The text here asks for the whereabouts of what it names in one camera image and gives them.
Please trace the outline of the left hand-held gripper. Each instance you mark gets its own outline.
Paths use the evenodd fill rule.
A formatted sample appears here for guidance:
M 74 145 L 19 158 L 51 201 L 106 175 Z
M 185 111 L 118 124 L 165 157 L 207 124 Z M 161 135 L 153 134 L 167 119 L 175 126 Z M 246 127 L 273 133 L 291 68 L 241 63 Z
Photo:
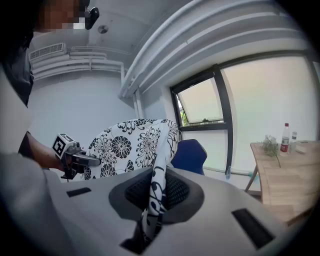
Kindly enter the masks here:
M 62 179 L 73 180 L 76 174 L 83 173 L 84 168 L 80 166 L 96 167 L 101 164 L 99 158 L 86 155 L 80 143 L 65 133 L 57 134 L 52 149 L 62 163 L 64 171 Z

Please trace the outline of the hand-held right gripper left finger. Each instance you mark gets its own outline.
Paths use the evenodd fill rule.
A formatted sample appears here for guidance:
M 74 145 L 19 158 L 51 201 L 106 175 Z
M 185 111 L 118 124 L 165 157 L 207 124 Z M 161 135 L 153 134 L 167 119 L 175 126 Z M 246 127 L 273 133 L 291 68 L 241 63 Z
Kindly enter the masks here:
M 109 203 L 122 219 L 138 221 L 149 203 L 153 169 L 146 167 L 117 175 Z

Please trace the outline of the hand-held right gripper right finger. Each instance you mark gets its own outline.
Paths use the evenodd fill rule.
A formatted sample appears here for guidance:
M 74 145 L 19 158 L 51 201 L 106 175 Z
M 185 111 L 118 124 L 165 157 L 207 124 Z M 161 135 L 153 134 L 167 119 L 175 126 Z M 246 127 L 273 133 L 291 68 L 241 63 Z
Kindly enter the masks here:
M 205 194 L 197 178 L 201 175 L 173 167 L 166 168 L 166 212 L 164 225 L 187 222 L 202 207 Z

